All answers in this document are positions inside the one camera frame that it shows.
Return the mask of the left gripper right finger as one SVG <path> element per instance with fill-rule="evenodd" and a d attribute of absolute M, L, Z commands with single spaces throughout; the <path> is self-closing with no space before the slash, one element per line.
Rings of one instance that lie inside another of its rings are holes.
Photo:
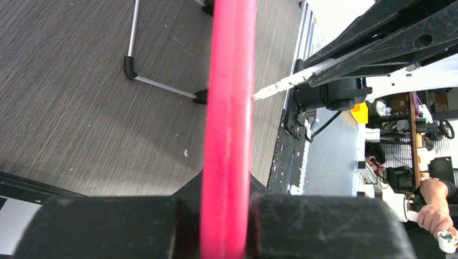
<path fill-rule="evenodd" d="M 251 178 L 246 258 L 416 258 L 392 209 L 367 197 L 271 193 Z"/>

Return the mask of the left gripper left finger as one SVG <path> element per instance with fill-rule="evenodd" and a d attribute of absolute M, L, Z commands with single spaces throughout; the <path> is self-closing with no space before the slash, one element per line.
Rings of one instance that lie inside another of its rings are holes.
<path fill-rule="evenodd" d="M 170 196 L 48 199 L 13 258 L 198 258 L 201 175 Z"/>

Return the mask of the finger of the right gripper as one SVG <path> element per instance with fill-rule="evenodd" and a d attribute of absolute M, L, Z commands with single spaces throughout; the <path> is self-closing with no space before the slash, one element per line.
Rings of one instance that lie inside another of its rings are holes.
<path fill-rule="evenodd" d="M 354 50 L 310 79 L 317 87 L 344 78 L 387 76 L 412 64 L 429 65 L 457 53 L 457 1 L 414 25 Z"/>
<path fill-rule="evenodd" d="M 353 20 L 336 39 L 304 61 L 308 68 L 329 58 L 339 58 L 414 25 L 444 8 L 444 1 L 376 1 Z"/>

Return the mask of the pink framed whiteboard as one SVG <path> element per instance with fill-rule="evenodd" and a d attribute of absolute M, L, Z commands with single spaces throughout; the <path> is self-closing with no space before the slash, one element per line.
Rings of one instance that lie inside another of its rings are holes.
<path fill-rule="evenodd" d="M 245 256 L 256 1 L 216 1 L 201 186 L 200 257 Z"/>

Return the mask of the black white marker pen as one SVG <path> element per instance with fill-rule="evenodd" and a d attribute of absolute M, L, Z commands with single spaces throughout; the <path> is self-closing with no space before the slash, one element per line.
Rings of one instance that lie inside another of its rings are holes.
<path fill-rule="evenodd" d="M 333 65 L 336 65 L 338 62 L 340 62 L 341 59 L 327 59 L 323 62 L 320 62 L 319 64 L 313 65 L 307 69 L 304 69 L 302 71 L 296 72 L 288 77 L 285 77 L 281 80 L 279 80 L 276 83 L 270 84 L 260 90 L 258 90 L 254 95 L 253 95 L 253 100 L 261 100 L 265 99 L 268 97 L 271 97 L 277 93 L 280 93 L 282 91 L 289 90 L 293 88 L 294 86 L 297 86 L 299 84 L 302 84 L 304 82 L 309 81 L 311 78 L 316 77 L 323 73 L 326 69 L 332 67 Z"/>

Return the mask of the black white chessboard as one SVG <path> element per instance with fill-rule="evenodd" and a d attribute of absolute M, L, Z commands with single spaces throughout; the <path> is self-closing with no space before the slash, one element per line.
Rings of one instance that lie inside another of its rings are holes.
<path fill-rule="evenodd" d="M 82 194 L 1 172 L 1 258 L 10 258 L 28 224 L 52 197 Z"/>

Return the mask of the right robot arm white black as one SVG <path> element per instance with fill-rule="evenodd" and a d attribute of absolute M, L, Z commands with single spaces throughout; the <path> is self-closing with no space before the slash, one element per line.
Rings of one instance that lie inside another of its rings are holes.
<path fill-rule="evenodd" d="M 457 86 L 457 1 L 376 1 L 333 41 L 296 63 L 284 128 L 307 140 L 305 111 Z"/>

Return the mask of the person forearm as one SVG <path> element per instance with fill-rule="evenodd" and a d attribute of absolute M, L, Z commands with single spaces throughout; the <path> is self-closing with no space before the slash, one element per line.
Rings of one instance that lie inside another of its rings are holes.
<path fill-rule="evenodd" d="M 448 187 L 440 180 L 427 179 L 421 183 L 420 193 L 428 207 L 447 209 Z"/>

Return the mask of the person hand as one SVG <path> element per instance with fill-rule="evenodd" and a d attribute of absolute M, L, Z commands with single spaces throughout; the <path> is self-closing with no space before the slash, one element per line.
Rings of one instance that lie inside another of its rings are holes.
<path fill-rule="evenodd" d="M 422 207 L 417 217 L 417 223 L 420 228 L 427 230 L 434 238 L 437 238 L 439 232 L 446 231 L 453 226 L 448 203 L 433 202 Z"/>

